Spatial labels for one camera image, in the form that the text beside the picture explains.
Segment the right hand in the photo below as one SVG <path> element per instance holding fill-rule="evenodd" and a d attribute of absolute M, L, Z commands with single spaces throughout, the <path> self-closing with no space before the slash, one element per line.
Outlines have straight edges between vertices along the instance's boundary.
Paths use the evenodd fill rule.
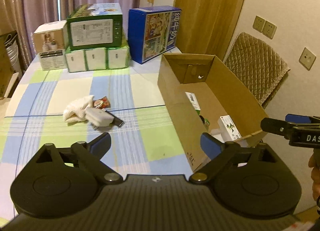
<path fill-rule="evenodd" d="M 308 163 L 309 168 L 312 168 L 311 171 L 311 179 L 313 180 L 312 184 L 312 196 L 315 201 L 320 196 L 320 171 L 319 167 L 317 167 L 316 160 L 312 155 L 309 159 Z"/>

